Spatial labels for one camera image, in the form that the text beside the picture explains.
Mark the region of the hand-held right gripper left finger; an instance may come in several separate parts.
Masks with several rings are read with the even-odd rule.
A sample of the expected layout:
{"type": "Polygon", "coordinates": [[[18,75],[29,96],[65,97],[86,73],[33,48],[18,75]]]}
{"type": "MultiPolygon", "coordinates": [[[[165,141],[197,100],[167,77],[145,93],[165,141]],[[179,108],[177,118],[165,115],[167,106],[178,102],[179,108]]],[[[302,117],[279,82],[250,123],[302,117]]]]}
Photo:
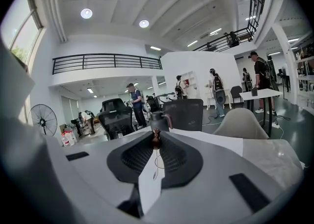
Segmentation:
{"type": "Polygon", "coordinates": [[[48,154],[54,175],[65,200],[57,224],[153,224],[154,210],[140,219],[118,206],[131,196],[132,184],[119,181],[107,166],[108,154],[120,146],[134,143],[147,133],[119,140],[61,147],[55,138],[47,138],[48,154]]]}

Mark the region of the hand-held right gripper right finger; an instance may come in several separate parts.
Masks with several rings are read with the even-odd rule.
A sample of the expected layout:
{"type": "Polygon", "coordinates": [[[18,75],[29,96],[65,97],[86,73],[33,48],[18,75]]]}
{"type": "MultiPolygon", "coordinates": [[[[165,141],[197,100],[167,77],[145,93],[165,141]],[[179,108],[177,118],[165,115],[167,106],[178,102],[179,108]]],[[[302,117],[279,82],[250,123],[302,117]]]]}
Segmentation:
{"type": "Polygon", "coordinates": [[[190,137],[166,133],[197,149],[203,167],[186,186],[166,189],[144,216],[152,224],[248,224],[272,219],[287,200],[287,192],[269,175],[235,152],[190,137]],[[270,200],[253,213],[229,177],[245,174],[270,200]]]}

